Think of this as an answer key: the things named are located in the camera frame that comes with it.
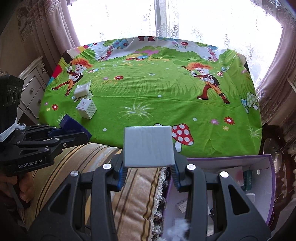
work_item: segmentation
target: striped fabric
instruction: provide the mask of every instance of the striped fabric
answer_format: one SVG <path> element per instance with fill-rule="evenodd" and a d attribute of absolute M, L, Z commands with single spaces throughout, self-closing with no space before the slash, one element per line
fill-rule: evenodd
<path fill-rule="evenodd" d="M 31 207 L 19 210 L 25 226 L 30 227 L 49 197 L 72 170 L 94 171 L 111 160 L 121 149 L 89 143 L 63 150 L 53 166 L 33 172 L 35 197 Z M 112 193 L 112 208 L 118 239 L 151 240 L 151 217 L 155 209 L 155 193 L 160 176 L 159 168 L 130 168 L 121 192 Z M 90 198 L 86 203 L 86 220 L 90 216 Z"/>

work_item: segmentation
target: screw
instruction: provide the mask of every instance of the screw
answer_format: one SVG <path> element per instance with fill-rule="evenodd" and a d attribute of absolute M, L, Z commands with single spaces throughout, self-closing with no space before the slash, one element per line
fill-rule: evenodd
<path fill-rule="evenodd" d="M 105 170 L 109 170 L 111 167 L 112 167 L 112 165 L 110 163 L 106 163 L 106 164 L 103 165 L 103 168 Z"/>
<path fill-rule="evenodd" d="M 187 169 L 190 170 L 190 171 L 193 171 L 195 170 L 196 166 L 194 164 L 188 164 L 187 165 Z"/>
<path fill-rule="evenodd" d="M 227 178 L 229 176 L 228 172 L 220 172 L 220 176 L 223 177 L 223 178 Z"/>
<path fill-rule="evenodd" d="M 71 175 L 72 177 L 76 177 L 76 176 L 78 176 L 78 174 L 79 174 L 79 172 L 76 171 L 76 170 L 70 172 L 70 175 Z"/>

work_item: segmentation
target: white cube held by gripper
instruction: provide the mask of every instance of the white cube held by gripper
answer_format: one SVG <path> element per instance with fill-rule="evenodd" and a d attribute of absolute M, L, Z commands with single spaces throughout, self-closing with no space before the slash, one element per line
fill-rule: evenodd
<path fill-rule="evenodd" d="M 96 112 L 96 106 L 93 100 L 82 99 L 76 110 L 83 118 L 91 119 Z"/>
<path fill-rule="evenodd" d="M 131 126 L 124 129 L 126 167 L 175 164 L 171 126 Z"/>
<path fill-rule="evenodd" d="M 84 85 L 77 84 L 77 87 L 74 90 L 75 98 L 80 98 L 82 96 L 88 95 L 90 87 L 91 87 L 91 80 Z"/>

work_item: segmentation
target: white plastic holder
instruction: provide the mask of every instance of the white plastic holder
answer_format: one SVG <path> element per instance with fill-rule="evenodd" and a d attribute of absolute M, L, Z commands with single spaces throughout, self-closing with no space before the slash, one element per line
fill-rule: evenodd
<path fill-rule="evenodd" d="M 91 80 L 88 83 L 84 84 L 84 85 L 77 84 L 77 87 L 74 90 L 75 98 L 77 99 L 77 98 L 80 98 L 82 96 L 88 95 L 90 87 L 91 87 Z"/>

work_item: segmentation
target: bed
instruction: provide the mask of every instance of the bed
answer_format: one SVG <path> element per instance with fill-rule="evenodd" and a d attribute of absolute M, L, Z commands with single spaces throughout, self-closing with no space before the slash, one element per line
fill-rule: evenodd
<path fill-rule="evenodd" d="M 77 85 L 91 80 L 97 111 L 82 118 Z M 58 126 L 65 114 L 91 142 L 123 147 L 126 126 L 170 125 L 187 157 L 256 155 L 262 125 L 244 56 L 186 40 L 138 36 L 68 50 L 41 103 L 40 123 Z"/>

